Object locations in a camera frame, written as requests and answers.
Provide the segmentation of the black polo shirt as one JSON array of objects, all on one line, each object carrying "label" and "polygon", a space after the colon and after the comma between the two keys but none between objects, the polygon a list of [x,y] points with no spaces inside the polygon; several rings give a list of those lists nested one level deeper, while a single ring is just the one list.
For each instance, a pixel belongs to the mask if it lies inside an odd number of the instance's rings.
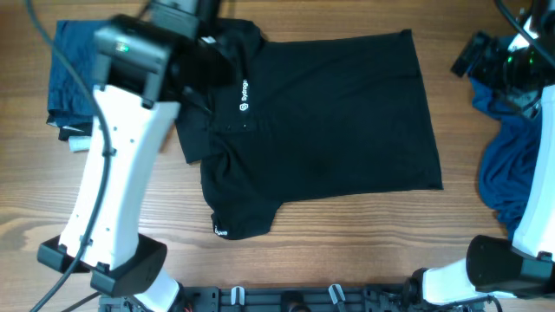
[{"label": "black polo shirt", "polygon": [[218,237],[266,234],[287,202],[442,188],[410,30],[270,42],[250,21],[220,26],[244,40],[249,73],[175,122]]}]

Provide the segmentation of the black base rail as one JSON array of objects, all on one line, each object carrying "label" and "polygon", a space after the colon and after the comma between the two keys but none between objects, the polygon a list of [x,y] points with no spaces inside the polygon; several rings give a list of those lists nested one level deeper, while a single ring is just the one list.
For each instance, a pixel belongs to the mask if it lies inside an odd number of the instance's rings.
[{"label": "black base rail", "polygon": [[184,288],[181,302],[174,308],[181,312],[395,312],[455,311],[483,312],[485,303],[449,303],[433,306],[414,299],[404,301],[400,284],[370,284],[343,287],[332,284],[317,288],[230,289],[217,287]]}]

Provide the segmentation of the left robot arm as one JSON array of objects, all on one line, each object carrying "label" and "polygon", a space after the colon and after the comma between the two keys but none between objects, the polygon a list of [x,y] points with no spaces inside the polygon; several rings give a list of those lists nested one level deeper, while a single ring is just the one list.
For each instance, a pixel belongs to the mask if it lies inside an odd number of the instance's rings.
[{"label": "left robot arm", "polygon": [[75,207],[37,252],[66,281],[88,272],[97,295],[146,311],[184,311],[182,285],[163,264],[165,244],[139,232],[154,162],[186,94],[238,79],[243,63],[217,26],[217,1],[151,1],[94,35],[92,138]]}]

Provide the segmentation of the folded blue shorts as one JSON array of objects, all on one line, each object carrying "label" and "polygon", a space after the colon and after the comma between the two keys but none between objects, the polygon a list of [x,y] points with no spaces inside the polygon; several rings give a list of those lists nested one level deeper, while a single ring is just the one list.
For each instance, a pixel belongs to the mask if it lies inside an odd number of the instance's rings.
[{"label": "folded blue shorts", "polygon": [[[94,86],[94,34],[107,24],[106,20],[61,20],[56,23],[54,43],[67,57],[89,91]],[[75,79],[55,55],[52,55],[49,73],[47,110],[47,123],[54,127],[89,123],[95,114]]]}]

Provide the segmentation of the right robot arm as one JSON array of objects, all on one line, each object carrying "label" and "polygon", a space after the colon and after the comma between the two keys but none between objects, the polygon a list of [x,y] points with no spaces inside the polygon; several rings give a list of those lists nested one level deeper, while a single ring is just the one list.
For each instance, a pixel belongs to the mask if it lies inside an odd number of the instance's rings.
[{"label": "right robot arm", "polygon": [[397,297],[402,310],[554,295],[554,4],[535,1],[518,17],[503,2],[496,6],[515,36],[475,34],[452,70],[472,82],[474,106],[500,121],[483,155],[479,190],[508,238],[477,236],[463,259],[417,270]]}]

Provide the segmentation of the blue polo shirt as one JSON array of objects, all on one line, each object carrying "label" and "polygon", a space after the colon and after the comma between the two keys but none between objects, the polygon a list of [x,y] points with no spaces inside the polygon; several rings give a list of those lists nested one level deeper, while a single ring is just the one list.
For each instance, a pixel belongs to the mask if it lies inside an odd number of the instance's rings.
[{"label": "blue polo shirt", "polygon": [[475,109],[500,123],[498,134],[483,152],[478,173],[482,201],[493,209],[512,241],[524,216],[539,154],[542,117],[514,114],[494,91],[470,77]]}]

